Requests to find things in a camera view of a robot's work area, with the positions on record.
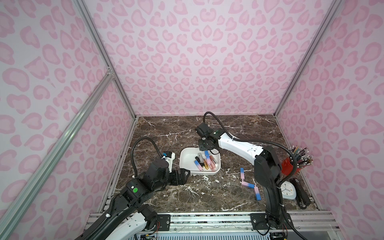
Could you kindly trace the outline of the white plastic storage box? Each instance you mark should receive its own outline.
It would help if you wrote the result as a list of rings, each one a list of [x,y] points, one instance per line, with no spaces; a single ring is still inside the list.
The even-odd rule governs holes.
[[[208,152],[210,154],[210,158],[212,158],[216,164],[215,172],[212,172],[210,168],[207,170],[205,167],[203,167],[202,172],[198,170],[194,163],[196,160],[195,157],[198,157],[198,153],[201,153],[204,160],[207,160],[205,151],[200,151],[199,148],[185,148],[182,150],[180,156],[180,168],[190,170],[192,175],[215,175],[221,169],[221,155],[217,150],[209,150]]]

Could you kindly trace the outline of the black lipstick tube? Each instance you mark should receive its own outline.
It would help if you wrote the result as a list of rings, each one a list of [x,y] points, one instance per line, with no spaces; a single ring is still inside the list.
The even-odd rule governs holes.
[[[201,167],[205,167],[204,159],[200,157],[195,157],[196,161],[201,165]]]

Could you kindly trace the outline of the gold glitter lipstick tube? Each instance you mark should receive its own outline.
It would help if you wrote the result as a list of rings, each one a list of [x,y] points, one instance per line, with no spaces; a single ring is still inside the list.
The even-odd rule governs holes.
[[[207,160],[204,160],[204,165],[205,165],[205,168],[208,170],[209,169],[209,165],[208,165]]]

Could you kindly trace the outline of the clear pink lip gloss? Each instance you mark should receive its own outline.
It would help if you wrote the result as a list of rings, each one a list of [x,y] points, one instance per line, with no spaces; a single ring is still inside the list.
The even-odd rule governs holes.
[[[208,163],[208,166],[209,168],[211,169],[211,171],[215,171],[216,170],[216,164],[215,162],[212,160],[212,158],[208,158],[207,159],[207,163]]]

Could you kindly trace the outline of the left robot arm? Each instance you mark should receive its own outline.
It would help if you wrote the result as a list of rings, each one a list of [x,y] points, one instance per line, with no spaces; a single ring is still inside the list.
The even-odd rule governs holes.
[[[161,228],[158,214],[145,202],[166,186],[186,184],[190,173],[186,169],[170,172],[166,160],[156,159],[146,172],[127,182],[111,199],[109,208],[77,239],[125,240],[143,230],[155,233]]]

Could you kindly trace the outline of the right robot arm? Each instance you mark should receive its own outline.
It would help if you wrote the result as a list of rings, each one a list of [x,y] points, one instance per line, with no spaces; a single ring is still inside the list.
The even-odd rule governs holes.
[[[265,194],[267,225],[274,229],[280,228],[286,210],[280,188],[282,166],[274,148],[254,145],[251,141],[230,135],[224,129],[211,129],[206,123],[198,125],[195,131],[201,138],[201,151],[227,150],[253,164],[254,179],[263,187]]]

